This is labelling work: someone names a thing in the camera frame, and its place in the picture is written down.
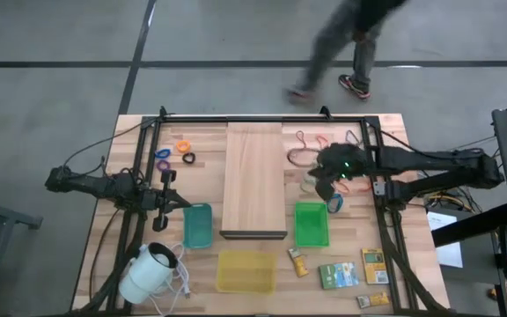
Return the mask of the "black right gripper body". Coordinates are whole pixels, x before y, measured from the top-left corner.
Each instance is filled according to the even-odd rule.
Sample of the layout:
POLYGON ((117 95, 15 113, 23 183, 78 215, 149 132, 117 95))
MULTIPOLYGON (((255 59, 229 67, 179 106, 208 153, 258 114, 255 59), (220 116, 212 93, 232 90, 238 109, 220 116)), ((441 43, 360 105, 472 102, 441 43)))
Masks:
POLYGON ((308 174, 316 180, 315 189, 318 196, 323 201, 328 201, 335 193, 333 183, 344 177, 346 171, 347 165, 345 163, 335 166, 313 165, 308 174))

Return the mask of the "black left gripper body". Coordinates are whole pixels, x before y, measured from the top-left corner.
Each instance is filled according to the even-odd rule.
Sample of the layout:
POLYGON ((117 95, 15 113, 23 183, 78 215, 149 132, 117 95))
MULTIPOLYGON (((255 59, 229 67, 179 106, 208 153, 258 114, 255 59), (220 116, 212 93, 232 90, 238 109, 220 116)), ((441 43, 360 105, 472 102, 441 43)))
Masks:
POLYGON ((161 232, 167 227, 168 219, 165 216, 167 205, 170 202, 171 182, 175 180, 176 172, 166 169, 161 173, 162 189, 145 188, 141 194, 142 210, 158 210, 158 215, 153 218, 152 230, 161 232))

